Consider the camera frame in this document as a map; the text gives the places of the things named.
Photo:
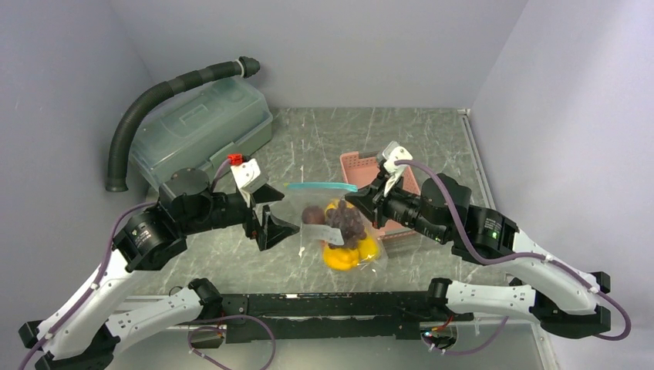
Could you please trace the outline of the dark red grape bunch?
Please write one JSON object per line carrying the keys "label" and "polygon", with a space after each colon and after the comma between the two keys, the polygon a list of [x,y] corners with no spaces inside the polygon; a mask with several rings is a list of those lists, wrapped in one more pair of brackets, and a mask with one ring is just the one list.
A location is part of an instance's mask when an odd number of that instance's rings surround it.
{"label": "dark red grape bunch", "polygon": [[366,239],[366,227],[360,212],[345,200],[340,200],[339,208],[326,216],[326,225],[336,228],[342,235],[343,245],[329,243],[331,248],[343,247],[354,249],[357,243]]}

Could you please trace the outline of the pink plastic basket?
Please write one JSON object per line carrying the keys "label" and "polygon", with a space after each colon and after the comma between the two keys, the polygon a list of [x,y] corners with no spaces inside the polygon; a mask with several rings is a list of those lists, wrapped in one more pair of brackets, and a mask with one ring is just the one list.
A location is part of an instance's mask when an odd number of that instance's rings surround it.
{"label": "pink plastic basket", "polygon": [[[339,161],[344,181],[358,188],[370,184],[379,172],[376,155],[377,153],[375,152],[350,152],[341,154]],[[420,194],[420,186],[411,169],[407,169],[403,173],[402,189],[409,193]],[[383,241],[415,234],[415,231],[392,220],[388,220],[383,228],[375,229],[374,231]]]}

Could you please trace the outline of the clear zip top bag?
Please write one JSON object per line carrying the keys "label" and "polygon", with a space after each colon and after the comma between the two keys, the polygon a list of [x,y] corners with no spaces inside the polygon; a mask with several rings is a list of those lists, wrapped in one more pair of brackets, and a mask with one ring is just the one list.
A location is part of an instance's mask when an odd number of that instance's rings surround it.
{"label": "clear zip top bag", "polygon": [[[285,183],[284,184],[285,201],[294,210],[294,215],[299,217],[300,233],[308,241],[316,242],[319,246],[322,256],[322,242],[343,245],[343,239],[340,231],[336,228],[324,225],[304,224],[302,223],[302,211],[311,205],[322,207],[324,210],[333,200],[345,200],[345,195],[349,192],[356,192],[358,188],[349,183],[336,182],[306,182],[306,183]],[[361,267],[355,267],[354,270],[370,270],[377,274],[383,271],[387,266],[386,250],[383,242],[377,236],[372,224],[362,215],[363,223],[366,227],[366,238],[376,239],[383,247],[381,256],[364,264]]]}

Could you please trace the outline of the yellow mango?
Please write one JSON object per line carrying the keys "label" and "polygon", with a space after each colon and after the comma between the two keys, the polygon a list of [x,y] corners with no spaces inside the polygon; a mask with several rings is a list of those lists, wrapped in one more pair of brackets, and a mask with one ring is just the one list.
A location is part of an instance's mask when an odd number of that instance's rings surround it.
{"label": "yellow mango", "polygon": [[350,271],[378,259],[383,252],[382,245],[372,238],[366,238],[357,243],[354,249],[331,248],[322,242],[322,259],[325,265],[337,271]]}

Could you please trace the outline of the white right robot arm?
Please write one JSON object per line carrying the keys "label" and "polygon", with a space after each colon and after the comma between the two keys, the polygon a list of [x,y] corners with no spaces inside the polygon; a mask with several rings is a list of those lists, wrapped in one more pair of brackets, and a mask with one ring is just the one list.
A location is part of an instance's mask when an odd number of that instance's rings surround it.
{"label": "white right robot arm", "polygon": [[545,250],[496,210],[474,206],[471,191],[440,173],[445,197],[437,184],[426,180],[420,194],[383,188],[387,175],[345,195],[374,227],[392,220],[440,244],[452,254],[477,263],[476,254],[514,279],[511,286],[483,286],[436,277],[426,293],[425,309],[435,320],[448,315],[488,313],[531,321],[563,338],[600,336],[611,329],[611,314],[598,299],[609,293],[610,277],[585,273],[548,257]]}

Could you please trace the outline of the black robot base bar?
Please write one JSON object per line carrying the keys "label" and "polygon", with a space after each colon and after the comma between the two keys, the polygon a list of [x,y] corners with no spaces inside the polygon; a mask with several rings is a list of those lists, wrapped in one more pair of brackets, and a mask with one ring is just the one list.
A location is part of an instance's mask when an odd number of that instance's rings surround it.
{"label": "black robot base bar", "polygon": [[417,340],[430,324],[472,321],[427,300],[424,291],[226,294],[192,322],[222,325],[228,344],[277,339],[393,337]]}

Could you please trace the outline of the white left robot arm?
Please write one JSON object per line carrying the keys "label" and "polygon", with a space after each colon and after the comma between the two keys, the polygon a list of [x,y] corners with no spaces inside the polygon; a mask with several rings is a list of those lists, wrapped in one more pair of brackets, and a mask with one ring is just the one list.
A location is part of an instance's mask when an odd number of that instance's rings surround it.
{"label": "white left robot arm", "polygon": [[284,195],[253,164],[233,166],[236,190],[217,192],[208,175],[182,169],[161,184],[155,203],[130,208],[114,224],[98,268],[52,316],[26,322],[19,336],[37,369],[105,369],[120,352],[170,326],[210,324],[223,298],[206,278],[144,308],[117,314],[135,286],[185,252],[187,238],[242,226],[266,251],[298,233],[275,217],[270,203]]}

